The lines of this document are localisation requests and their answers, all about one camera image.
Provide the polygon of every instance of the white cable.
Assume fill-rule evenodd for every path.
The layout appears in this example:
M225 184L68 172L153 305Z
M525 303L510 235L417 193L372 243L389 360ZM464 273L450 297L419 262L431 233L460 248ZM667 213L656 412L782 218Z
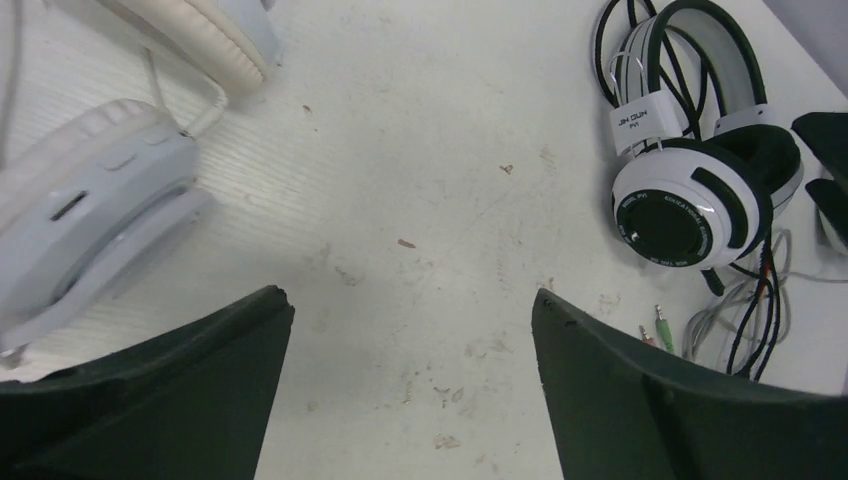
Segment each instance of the white cable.
M144 70L147 72L147 81L150 84L150 93L153 95L153 102L156 108L171 115L168 110L168 105L165 104L165 97L162 95L162 88L159 85L159 78L156 75L156 66L153 64L153 52L147 47L142 47L142 60L144 61Z
M24 49L24 6L23 0L12 0L12 61L9 64L9 76L6 79L6 91L3 96L3 107L0 112L0 170L9 162L7 159L7 143L12 123L12 112L18 96L18 86L21 81L21 63Z
M199 138L201 135L206 133L207 130L214 127L219 121L221 121L221 117L224 116L224 111L227 109L227 105L229 104L229 98L227 98L227 93L224 92L224 89L218 85L217 82L212 80L209 75L204 74L203 78L215 89L217 92L217 97L215 98L215 102L209 105L206 110L203 111L197 118L194 119L185 129L186 135L191 138Z
M120 25L123 26L124 30L126 30L127 34L130 35L136 42L142 45L145 49L143 60L145 64L145 71L147 72L148 82L150 83L150 88L152 90L152 95L154 98L154 102L156 102L156 106L163 110L164 112L170 113L168 107L165 105L165 99L162 95L162 90L159 86L159 81L156 78L156 69L153 66L153 58L151 53L155 53L156 55L165 58L166 60L174 63L175 65L183 65L188 67L192 72L200 75L206 80L209 85L216 92L215 101L212 102L206 109L200 113L194 120L189 123L187 127L183 129L183 132L192 137L198 138L204 133L206 133L210 128L215 126L221 120L221 117L224 115L224 111L229 104L229 99L227 98L226 92L224 89L218 85L215 80L206 75L204 72L200 71L197 67L192 65L190 62L186 61L182 57L173 53L171 50L154 40L153 38L145 35L141 32L135 25L130 22L124 20L113 12L110 8L103 6L103 10L105 10L112 18L115 19Z

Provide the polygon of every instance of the headphone slider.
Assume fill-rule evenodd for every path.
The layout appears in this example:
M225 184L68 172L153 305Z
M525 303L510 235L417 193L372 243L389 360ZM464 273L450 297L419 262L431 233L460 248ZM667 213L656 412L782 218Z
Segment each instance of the headphone slider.
M683 136L668 90L659 90L616 108L610 113L615 151L623 155L645 140Z
M713 136L750 125L777 125L777 113L765 103L725 115L716 121Z

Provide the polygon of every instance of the headphones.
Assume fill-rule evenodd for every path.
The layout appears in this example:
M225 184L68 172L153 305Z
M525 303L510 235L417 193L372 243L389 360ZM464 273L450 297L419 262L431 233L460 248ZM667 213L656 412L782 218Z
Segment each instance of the headphones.
M709 71L721 118L706 141L683 138L672 93L661 88L667 35L688 43ZM611 77L616 151L645 145L613 184L612 210L627 245L656 264L700 270L754 250L804 170L792 135L771 125L775 115L739 25L711 2L673 2L630 32Z
M268 0L100 3L148 54L203 74L219 100L180 128L149 62L158 108L111 101L0 171L0 354L64 326L107 289L120 293L208 211L212 196L193 182L195 138L220 118L224 92L247 94L269 77L279 49Z

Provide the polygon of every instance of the ear cushion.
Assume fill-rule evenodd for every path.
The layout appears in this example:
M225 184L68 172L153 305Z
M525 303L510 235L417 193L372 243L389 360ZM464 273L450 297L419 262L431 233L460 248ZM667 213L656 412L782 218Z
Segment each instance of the ear cushion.
M748 245L740 257L744 257L751 253L751 251L754 250L760 242L762 242L763 238L765 238L765 235L771 228L771 223L774 220L774 210L769 192L760 179L757 178L753 169L729 150L714 145L709 140L702 142L688 138L673 138L670 140L664 140L663 147L693 150L712 157L730 167L745 182L745 185L751 189L751 193L753 193L754 198L757 201L760 223L757 227L757 233L754 235L753 241Z
M0 233L93 157L160 121L173 120L146 103L114 100L41 139L0 173Z
M707 142L730 151L751 167L769 194L785 185L801 167L801 151L788 131L774 125L750 125Z
M260 49L219 4L221 0L112 0L140 17L149 27L168 37L170 43L198 68L206 72L226 91L247 94L269 76L268 61ZM237 0L241 8L234 15L249 17L249 25L261 30L260 36L273 37L269 25L253 11L264 9L258 0Z

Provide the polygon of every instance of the headband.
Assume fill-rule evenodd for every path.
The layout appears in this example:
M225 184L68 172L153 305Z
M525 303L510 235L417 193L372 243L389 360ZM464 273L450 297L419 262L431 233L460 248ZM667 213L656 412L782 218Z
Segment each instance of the headband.
M667 90L663 90L660 78L660 58L666 35L688 43L708 65L721 116L716 122L716 135L746 125L773 122L773 112L766 105L760 67L742 29L719 6L699 0L676 1L630 32L613 63L618 85L616 100L623 106L620 107L622 111L630 114L628 104L636 102L634 106L642 108L649 104L645 97L662 94L667 98L660 99L659 104L652 99L650 104L658 108L659 116L666 120L675 118L673 100ZM654 137L680 136L676 133L679 128L668 128L668 123L672 122L666 121L663 128L667 134ZM627 142L632 145L633 138L628 136Z

